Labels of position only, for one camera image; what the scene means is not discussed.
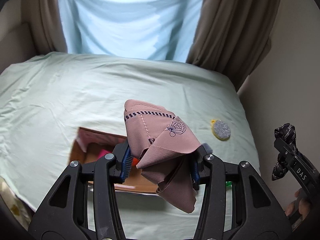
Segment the person's right hand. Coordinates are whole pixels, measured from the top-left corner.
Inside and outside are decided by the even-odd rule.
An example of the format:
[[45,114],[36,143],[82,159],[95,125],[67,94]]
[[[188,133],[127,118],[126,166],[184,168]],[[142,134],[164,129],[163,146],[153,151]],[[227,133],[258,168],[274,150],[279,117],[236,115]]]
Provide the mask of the person's right hand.
[[[297,190],[295,192],[295,197],[298,198],[300,196],[300,192],[302,191],[302,188],[300,188],[299,190]],[[291,202],[286,210],[285,210],[285,215],[287,217],[289,217],[290,215],[292,215],[294,213],[294,210],[295,210],[295,202],[297,201],[294,200],[293,202]],[[300,201],[299,201],[299,204],[298,204],[298,211],[300,213],[300,215],[302,216],[302,220],[304,220],[307,215],[309,214],[310,212],[310,204],[309,202],[305,199],[305,198],[302,198]]]

